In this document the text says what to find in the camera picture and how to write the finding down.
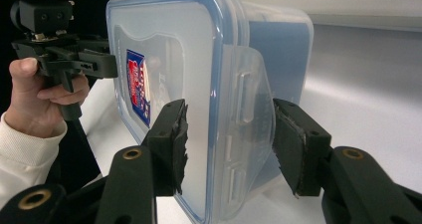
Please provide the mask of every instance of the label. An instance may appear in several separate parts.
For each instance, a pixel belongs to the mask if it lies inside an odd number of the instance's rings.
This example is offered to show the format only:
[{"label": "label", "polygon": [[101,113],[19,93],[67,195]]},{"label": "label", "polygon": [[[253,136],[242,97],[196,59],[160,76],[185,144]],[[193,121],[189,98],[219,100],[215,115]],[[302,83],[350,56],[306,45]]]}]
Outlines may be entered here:
[{"label": "label", "polygon": [[126,53],[127,85],[133,111],[147,127],[151,122],[148,72],[144,56],[131,50]]}]

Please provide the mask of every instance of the plastic container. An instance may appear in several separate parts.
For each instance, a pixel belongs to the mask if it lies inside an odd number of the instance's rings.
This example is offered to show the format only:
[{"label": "plastic container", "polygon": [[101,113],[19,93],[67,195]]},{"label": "plastic container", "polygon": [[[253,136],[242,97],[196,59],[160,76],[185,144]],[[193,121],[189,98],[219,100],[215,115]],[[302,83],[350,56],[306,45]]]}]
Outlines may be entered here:
[{"label": "plastic container", "polygon": [[[195,223],[236,215],[272,152],[272,98],[300,99],[313,30],[308,16],[286,11],[239,0],[107,4],[115,93],[133,137],[141,143],[166,103],[189,105],[188,162],[176,198]],[[280,46],[282,37],[298,38],[296,46]]]}]

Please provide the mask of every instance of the human hand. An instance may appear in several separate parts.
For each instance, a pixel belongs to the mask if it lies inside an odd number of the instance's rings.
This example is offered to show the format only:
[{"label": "human hand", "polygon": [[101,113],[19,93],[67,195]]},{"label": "human hand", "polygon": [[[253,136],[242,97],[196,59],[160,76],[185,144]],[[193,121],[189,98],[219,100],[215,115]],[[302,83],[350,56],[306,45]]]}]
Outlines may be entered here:
[{"label": "human hand", "polygon": [[59,105],[82,103],[90,87],[84,75],[72,79],[74,92],[62,85],[45,89],[45,78],[36,75],[37,60],[26,58],[10,64],[13,90],[9,108],[4,116],[12,128],[37,137],[50,137],[63,120]]}]

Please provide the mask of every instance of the person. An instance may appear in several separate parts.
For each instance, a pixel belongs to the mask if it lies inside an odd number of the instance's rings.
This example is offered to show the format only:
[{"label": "person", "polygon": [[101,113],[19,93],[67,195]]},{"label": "person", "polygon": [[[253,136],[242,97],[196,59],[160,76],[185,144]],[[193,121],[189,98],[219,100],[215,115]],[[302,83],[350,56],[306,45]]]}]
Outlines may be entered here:
[{"label": "person", "polygon": [[62,85],[45,88],[37,70],[34,58],[9,66],[12,97],[0,121],[0,208],[20,191],[45,182],[68,129],[60,105],[81,104],[90,91],[82,74],[72,80],[73,93]]}]

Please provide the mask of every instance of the wrist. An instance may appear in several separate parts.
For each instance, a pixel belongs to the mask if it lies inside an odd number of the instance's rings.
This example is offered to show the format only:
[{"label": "wrist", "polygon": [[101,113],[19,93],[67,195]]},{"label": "wrist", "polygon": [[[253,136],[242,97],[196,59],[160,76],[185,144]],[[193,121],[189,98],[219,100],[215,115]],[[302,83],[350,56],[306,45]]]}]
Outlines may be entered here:
[{"label": "wrist", "polygon": [[42,124],[25,113],[8,108],[4,121],[13,129],[40,138],[52,137],[55,125]]}]

